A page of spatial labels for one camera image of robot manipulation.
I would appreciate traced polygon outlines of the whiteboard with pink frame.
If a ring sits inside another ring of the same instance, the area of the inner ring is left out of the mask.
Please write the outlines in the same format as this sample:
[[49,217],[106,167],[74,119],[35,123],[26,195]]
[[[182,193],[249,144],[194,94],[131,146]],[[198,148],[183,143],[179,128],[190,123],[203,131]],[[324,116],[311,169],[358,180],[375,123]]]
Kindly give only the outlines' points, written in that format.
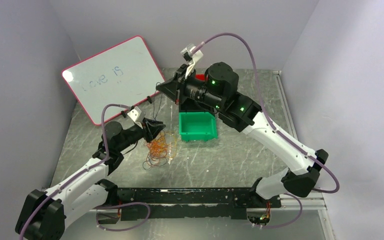
[[165,81],[140,35],[62,70],[61,76],[95,126],[121,114],[120,108],[109,107],[102,115],[106,105],[139,105]]

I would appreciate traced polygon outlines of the aluminium rail frame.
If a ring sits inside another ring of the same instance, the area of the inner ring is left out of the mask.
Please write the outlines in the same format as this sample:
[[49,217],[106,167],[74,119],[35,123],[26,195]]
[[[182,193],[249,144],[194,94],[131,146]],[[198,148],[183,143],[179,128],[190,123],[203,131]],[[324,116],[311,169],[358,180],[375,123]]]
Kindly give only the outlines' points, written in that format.
[[292,207],[301,216],[305,209],[322,207],[322,196],[277,195],[268,200],[247,187],[217,188],[120,188],[107,181],[76,190],[53,188],[34,190],[26,198],[15,226],[24,240],[59,240],[80,217],[96,211],[96,224],[105,231],[119,221],[150,219],[219,218],[243,220],[261,229],[277,229],[298,220],[277,223],[275,210]]

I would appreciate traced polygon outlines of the green plastic bin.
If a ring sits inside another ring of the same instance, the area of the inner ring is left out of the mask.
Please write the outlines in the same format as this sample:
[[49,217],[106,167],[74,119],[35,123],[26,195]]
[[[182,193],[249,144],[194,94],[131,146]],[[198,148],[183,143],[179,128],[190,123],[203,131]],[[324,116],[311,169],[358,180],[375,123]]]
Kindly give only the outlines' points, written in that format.
[[179,135],[184,142],[218,138],[216,117],[209,112],[180,112]]

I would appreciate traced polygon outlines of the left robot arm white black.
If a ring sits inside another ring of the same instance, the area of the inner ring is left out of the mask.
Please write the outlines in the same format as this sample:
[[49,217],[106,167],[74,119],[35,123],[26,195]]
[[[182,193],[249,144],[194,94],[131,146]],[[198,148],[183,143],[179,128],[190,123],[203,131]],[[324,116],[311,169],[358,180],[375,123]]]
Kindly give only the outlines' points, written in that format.
[[143,139],[154,140],[165,128],[158,120],[143,118],[124,129],[111,121],[102,128],[98,150],[75,173],[46,190],[31,191],[15,225],[21,240],[59,240],[77,219],[96,207],[114,207],[118,187],[107,177],[124,159],[122,152]]

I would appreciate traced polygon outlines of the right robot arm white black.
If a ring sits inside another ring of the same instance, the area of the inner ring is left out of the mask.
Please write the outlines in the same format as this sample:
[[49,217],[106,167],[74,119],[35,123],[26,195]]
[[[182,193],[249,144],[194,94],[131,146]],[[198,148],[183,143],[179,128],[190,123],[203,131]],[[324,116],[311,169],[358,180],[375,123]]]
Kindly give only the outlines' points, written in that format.
[[326,151],[305,147],[270,122],[257,102],[238,92],[239,75],[228,64],[212,64],[203,80],[196,78],[195,71],[187,75],[187,69],[183,64],[170,80],[157,85],[156,90],[178,105],[190,100],[216,111],[225,125],[255,139],[287,166],[254,182],[249,199],[255,207],[262,207],[276,195],[290,193],[305,198],[314,191],[321,165],[329,156]]

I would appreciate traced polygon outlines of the red plastic bin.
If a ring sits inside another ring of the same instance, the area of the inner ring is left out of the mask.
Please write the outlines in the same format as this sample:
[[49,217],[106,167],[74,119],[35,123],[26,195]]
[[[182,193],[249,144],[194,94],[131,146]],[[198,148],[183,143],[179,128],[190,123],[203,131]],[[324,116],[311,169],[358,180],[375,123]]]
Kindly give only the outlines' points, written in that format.
[[206,80],[206,77],[205,77],[204,74],[196,74],[195,78],[200,80],[200,81],[205,81]]

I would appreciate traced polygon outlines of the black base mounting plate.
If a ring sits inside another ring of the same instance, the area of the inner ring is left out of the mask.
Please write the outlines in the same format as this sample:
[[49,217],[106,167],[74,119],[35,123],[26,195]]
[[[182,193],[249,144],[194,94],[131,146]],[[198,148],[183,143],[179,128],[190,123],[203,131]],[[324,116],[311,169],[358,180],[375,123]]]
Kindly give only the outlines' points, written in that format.
[[247,220],[248,211],[280,208],[278,195],[265,200],[249,187],[118,188],[102,210],[120,208],[121,221],[229,217]]

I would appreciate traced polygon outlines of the black plastic bin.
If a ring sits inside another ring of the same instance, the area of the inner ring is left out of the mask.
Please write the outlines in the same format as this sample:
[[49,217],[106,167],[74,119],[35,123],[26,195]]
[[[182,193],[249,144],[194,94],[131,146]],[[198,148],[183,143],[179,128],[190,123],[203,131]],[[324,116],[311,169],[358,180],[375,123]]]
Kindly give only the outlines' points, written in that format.
[[215,116],[216,111],[203,103],[196,102],[190,98],[187,98],[183,103],[178,105],[180,113],[197,113],[197,112],[205,112],[210,113]]

